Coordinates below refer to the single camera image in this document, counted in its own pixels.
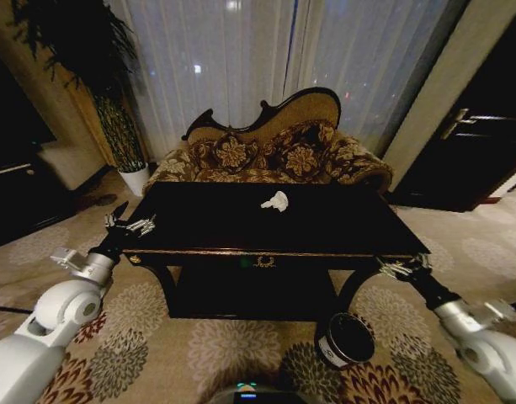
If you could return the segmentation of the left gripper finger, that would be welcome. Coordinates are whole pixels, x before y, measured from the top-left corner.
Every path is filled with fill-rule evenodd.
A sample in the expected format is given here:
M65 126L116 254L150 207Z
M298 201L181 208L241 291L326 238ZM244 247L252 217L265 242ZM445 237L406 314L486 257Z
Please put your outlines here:
M129 201L122 203L117 206L114 210L112 210L109 214L104 216L104 227L110 228L114 226L119 226L122 224L120 220L121 216L125 213L126 208L128 207Z
M153 214L150 218L140 219L126 225L125 229L130 232L137 233L138 237L143 237L155 229L155 219L156 214Z

